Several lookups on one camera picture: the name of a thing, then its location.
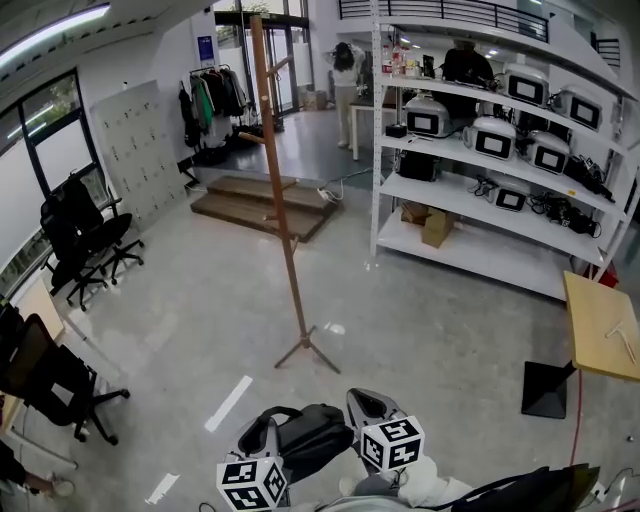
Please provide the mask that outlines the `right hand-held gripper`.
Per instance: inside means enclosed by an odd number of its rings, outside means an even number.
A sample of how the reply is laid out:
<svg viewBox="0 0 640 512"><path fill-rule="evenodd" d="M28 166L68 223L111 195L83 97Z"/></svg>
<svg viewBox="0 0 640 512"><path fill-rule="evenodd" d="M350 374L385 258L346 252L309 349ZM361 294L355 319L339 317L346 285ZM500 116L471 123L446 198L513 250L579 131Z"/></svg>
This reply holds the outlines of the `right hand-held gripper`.
<svg viewBox="0 0 640 512"><path fill-rule="evenodd" d="M354 449L368 473L400 471L418 461L425 434L415 416L407 415L395 400L362 388L346 394Z"/></svg>

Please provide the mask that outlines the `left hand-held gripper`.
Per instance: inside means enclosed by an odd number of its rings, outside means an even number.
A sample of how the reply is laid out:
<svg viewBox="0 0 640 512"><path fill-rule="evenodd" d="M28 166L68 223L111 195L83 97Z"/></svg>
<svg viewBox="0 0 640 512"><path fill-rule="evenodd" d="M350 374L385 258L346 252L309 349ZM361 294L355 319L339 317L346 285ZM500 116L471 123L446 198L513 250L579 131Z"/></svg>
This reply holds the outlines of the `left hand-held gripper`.
<svg viewBox="0 0 640 512"><path fill-rule="evenodd" d="M216 488L232 511L288 506L288 480L274 419L255 419L236 432L217 465Z"/></svg>

